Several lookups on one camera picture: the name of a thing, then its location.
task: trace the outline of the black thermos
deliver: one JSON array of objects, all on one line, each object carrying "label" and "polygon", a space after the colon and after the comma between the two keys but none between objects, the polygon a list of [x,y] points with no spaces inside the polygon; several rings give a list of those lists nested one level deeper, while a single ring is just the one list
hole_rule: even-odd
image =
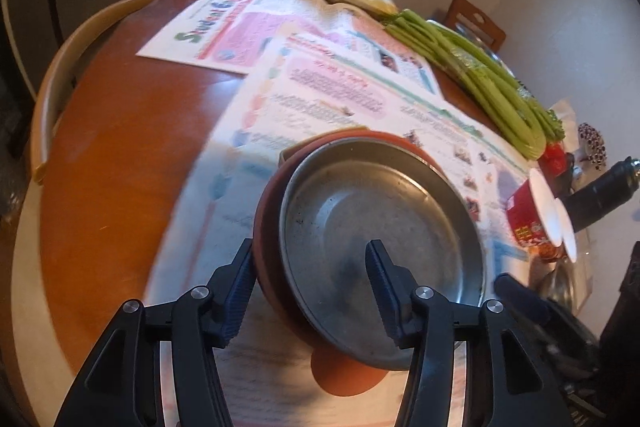
[{"label": "black thermos", "polygon": [[571,218],[574,232],[586,229],[630,200],[638,190],[639,183],[640,160],[629,156],[586,187],[561,198]]}]

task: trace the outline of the round table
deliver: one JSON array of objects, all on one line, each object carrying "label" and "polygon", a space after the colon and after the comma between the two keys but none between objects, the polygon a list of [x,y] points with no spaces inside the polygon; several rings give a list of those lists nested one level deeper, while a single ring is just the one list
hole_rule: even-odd
[{"label": "round table", "polygon": [[[242,76],[136,57],[195,0],[156,0],[124,19],[79,80],[44,181],[42,276],[77,372],[118,306],[141,298],[175,201]],[[444,97],[493,128],[445,74]]]}]

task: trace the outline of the wooden chair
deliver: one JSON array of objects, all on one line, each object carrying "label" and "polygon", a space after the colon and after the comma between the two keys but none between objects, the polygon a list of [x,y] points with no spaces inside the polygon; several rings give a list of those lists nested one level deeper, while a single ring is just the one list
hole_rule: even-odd
[{"label": "wooden chair", "polygon": [[64,109],[78,62],[87,49],[114,24],[153,0],[122,0],[89,17],[53,57],[38,92],[31,121],[31,177],[42,185],[56,121]]},{"label": "wooden chair", "polygon": [[153,0],[122,0],[87,19],[65,41],[44,76],[31,126],[31,182],[22,206],[14,246],[11,308],[15,356],[28,416],[52,427],[74,372],[54,331],[40,267],[40,197],[54,134],[71,80],[87,50],[109,28]]},{"label": "wooden chair", "polygon": [[486,13],[471,4],[468,0],[453,0],[447,11],[443,24],[456,31],[456,23],[469,28],[489,49],[497,52],[507,34],[493,22]]}]

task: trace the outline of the stainless steel plate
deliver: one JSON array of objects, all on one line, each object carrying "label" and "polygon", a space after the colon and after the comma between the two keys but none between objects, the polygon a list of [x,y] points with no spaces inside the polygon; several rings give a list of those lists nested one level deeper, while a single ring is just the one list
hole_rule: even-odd
[{"label": "stainless steel plate", "polygon": [[346,138],[311,153],[294,172],[280,210],[280,254],[309,322],[367,365],[408,369],[411,350],[386,336],[364,252],[381,239],[395,264],[451,301],[478,305],[484,254],[458,192],[406,150]]},{"label": "stainless steel plate", "polygon": [[573,264],[568,257],[556,263],[556,268],[544,276],[538,286],[538,294],[545,299],[552,299],[564,306],[570,313],[574,312],[574,279]]}]

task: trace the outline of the newspaper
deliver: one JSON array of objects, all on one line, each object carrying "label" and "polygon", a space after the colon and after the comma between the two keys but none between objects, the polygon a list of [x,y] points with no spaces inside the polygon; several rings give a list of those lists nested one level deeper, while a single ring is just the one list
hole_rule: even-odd
[{"label": "newspaper", "polygon": [[197,0],[138,55],[247,74],[284,23],[356,51],[442,97],[424,58],[359,8],[324,0]]},{"label": "newspaper", "polygon": [[[488,281],[505,267],[519,272],[519,279],[524,276],[526,257],[500,217],[505,182],[519,185],[528,167],[510,145],[380,63],[311,34],[277,34],[194,165],[149,277],[145,304],[176,299],[231,261],[242,240],[252,235],[258,199],[281,150],[353,125],[405,136],[423,147],[476,220]],[[358,396],[325,393],[311,375],[310,348],[280,322],[258,286],[239,336],[216,352],[216,361],[231,417],[236,425],[249,427],[393,425],[406,383],[406,373],[391,372]],[[462,421],[464,371],[464,350],[459,349],[451,426]],[[167,425],[173,425],[177,413],[167,346],[162,347],[161,380]]]}]

